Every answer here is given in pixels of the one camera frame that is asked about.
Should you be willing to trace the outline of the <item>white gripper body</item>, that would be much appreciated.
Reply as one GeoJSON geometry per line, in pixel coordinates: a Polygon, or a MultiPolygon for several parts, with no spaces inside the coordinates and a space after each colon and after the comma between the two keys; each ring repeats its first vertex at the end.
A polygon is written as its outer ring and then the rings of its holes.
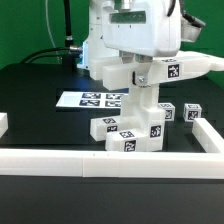
{"type": "Polygon", "coordinates": [[[150,57],[172,57],[181,45],[179,0],[131,0],[127,11],[114,0],[101,7],[102,32],[108,48],[150,57]]]}

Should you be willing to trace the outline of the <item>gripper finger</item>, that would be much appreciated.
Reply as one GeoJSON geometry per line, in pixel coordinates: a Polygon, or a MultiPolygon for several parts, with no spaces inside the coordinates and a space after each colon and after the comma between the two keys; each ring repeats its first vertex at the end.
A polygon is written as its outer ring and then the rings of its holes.
{"type": "Polygon", "coordinates": [[[134,54],[126,51],[120,51],[119,57],[121,58],[123,64],[127,64],[133,62],[134,54]]]}
{"type": "Polygon", "coordinates": [[[132,74],[132,83],[136,86],[147,86],[148,73],[153,58],[151,56],[135,55],[135,61],[138,63],[138,66],[132,74]]]}

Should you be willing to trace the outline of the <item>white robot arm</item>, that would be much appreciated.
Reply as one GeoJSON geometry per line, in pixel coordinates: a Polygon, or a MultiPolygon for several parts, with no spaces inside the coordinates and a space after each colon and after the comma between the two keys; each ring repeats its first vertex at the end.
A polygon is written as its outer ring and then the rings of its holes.
{"type": "Polygon", "coordinates": [[[95,80],[103,68],[133,65],[134,83],[145,85],[159,57],[174,57],[181,43],[197,39],[206,23],[186,12],[184,0],[89,0],[89,34],[82,66],[95,80]]]}

